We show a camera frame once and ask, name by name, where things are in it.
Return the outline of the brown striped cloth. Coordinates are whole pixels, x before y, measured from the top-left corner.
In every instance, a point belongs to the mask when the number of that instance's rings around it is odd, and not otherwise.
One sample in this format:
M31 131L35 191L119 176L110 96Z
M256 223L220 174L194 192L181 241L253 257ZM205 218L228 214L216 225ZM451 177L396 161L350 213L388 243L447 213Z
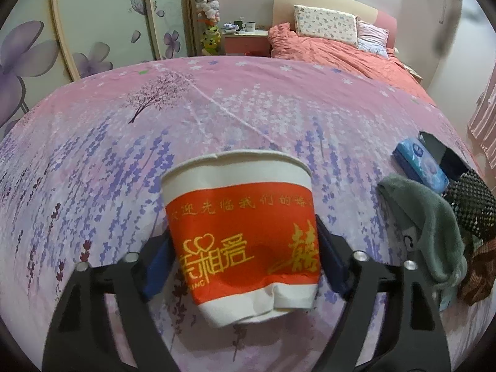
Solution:
M467 274L458 289L458 298L472 306L490 296L495 282L495 239L484 242L467 258Z

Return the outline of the black mesh hair brush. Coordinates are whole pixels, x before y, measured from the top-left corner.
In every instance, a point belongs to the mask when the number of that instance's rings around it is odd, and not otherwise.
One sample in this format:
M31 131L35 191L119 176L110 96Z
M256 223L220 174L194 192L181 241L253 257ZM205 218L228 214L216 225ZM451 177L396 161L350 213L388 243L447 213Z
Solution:
M495 197L477 172L468 170L451 181L442 197L461 228L483 241L495 238Z

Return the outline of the red white paper cup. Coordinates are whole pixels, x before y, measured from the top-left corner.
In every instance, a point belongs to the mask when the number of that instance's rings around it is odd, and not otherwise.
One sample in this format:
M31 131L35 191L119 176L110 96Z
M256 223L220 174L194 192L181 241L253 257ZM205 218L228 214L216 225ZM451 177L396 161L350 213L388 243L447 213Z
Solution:
M166 172L162 196L180 270L210 326L313 306L320 250L301 160L256 149L205 155Z

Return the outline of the green fuzzy sock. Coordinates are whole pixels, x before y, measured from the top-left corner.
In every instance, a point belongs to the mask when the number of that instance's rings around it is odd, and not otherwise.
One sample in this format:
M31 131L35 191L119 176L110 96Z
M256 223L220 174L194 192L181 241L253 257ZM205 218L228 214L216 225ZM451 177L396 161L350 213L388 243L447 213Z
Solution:
M378 182L378 192L392 212L407 249L428 284L457 286L467 273L465 245L448 202L429 187L397 174Z

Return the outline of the grey plastic mailer bag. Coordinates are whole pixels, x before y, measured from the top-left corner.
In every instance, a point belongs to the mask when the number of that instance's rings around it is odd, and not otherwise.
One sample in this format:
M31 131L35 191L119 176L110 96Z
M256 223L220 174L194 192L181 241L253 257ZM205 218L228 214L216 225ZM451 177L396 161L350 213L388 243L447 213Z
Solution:
M418 139L430 152L449 180L459 180L462 175L471 170L465 160L444 145L436 136L420 131Z

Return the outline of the blue tissue pack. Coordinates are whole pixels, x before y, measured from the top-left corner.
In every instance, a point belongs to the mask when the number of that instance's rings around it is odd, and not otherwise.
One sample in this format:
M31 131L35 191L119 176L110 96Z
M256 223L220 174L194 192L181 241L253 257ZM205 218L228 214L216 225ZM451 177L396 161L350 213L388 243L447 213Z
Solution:
M428 149L416 138L399 142L392 156L407 178L429 187L437 194L447 189L449 180Z

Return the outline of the pink striped curtain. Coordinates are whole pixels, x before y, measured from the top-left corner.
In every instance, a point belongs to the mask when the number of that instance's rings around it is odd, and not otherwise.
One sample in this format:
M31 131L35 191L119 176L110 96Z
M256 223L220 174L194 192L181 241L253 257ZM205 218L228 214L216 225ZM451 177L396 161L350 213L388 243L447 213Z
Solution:
M495 171L495 116L495 81L490 81L477 100L476 110L468 124L468 131L483 151L492 171Z

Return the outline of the pink striped pillow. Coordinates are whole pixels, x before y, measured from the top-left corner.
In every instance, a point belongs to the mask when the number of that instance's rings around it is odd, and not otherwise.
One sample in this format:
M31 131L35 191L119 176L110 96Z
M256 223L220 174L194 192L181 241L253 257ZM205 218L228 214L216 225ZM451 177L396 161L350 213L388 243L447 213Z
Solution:
M357 46L361 51L388 58L389 31L366 21L357 21Z

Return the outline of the pink bedside table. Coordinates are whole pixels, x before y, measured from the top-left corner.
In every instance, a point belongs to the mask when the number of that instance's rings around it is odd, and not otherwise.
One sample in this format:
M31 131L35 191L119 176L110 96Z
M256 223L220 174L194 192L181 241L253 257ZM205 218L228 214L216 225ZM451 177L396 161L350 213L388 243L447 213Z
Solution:
M254 32L238 32L224 36L224 53L226 55L248 55L269 57L271 45L268 31L256 29Z

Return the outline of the floral white pillow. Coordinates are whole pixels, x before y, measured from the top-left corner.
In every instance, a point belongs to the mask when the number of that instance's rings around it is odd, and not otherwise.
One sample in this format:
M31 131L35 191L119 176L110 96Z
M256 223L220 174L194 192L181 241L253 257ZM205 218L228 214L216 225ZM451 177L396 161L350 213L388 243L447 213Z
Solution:
M328 8L294 5L298 36L328 39L358 46L357 16Z

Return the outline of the coral red bed duvet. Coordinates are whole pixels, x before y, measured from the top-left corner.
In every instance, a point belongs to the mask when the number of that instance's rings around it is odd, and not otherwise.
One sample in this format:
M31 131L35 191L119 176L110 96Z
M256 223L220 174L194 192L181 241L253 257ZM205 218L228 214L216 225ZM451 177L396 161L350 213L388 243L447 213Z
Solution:
M426 103L436 104L391 49L387 49L387 55L383 57L339 41L299 36L291 30L289 23L270 28L267 39L272 47L273 58L333 67L387 83Z

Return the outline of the floral sliding wardrobe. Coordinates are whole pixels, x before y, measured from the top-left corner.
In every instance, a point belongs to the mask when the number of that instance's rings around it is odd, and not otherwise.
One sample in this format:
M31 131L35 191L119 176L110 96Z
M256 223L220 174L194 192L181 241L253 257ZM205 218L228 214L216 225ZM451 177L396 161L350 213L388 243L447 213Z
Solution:
M1 0L1 135L70 82L188 55L188 0Z

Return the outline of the stacked plush toys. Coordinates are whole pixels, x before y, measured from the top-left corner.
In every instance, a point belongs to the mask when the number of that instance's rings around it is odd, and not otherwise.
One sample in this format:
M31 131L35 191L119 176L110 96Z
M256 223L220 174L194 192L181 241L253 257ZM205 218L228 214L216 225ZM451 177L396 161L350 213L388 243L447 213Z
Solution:
M194 0L194 8L199 52L219 55L222 42L219 0Z

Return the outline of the beige pink headboard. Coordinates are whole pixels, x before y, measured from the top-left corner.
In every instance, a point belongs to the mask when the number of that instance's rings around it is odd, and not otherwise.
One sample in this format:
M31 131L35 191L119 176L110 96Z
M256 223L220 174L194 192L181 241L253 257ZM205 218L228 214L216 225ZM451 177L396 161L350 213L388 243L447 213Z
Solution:
M393 48L395 45L397 19L377 8L356 0L273 0L272 26L290 23L292 29L294 29L293 6L295 4L334 9L354 14L370 24L387 29L389 32L387 47Z

